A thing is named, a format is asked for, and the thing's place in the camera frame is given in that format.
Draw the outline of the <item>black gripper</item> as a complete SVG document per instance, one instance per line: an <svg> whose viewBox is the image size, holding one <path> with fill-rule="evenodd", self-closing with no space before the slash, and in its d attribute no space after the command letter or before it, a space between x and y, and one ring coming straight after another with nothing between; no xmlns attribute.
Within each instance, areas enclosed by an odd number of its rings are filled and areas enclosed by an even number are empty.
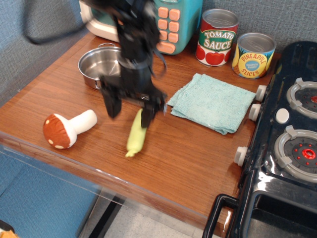
<svg viewBox="0 0 317 238"><path fill-rule="evenodd" d="M147 65L130 66L119 63L120 76L100 77L99 88L107 114L114 119L121 112L122 101L140 104L141 127L149 127L158 111L166 112L166 94L152 83L151 68Z"/></svg>

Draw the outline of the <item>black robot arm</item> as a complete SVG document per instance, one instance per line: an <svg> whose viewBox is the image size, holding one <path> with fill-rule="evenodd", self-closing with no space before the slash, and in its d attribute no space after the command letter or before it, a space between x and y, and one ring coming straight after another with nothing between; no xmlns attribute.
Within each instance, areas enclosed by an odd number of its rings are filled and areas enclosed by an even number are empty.
<svg viewBox="0 0 317 238"><path fill-rule="evenodd" d="M115 118L121 101L139 102L143 108L141 127L149 127L159 111L166 107L166 95L152 83L153 56L160 33L156 24L156 7L152 0L86 0L87 6L109 14L116 23L121 45L118 76L98 75L108 115Z"/></svg>

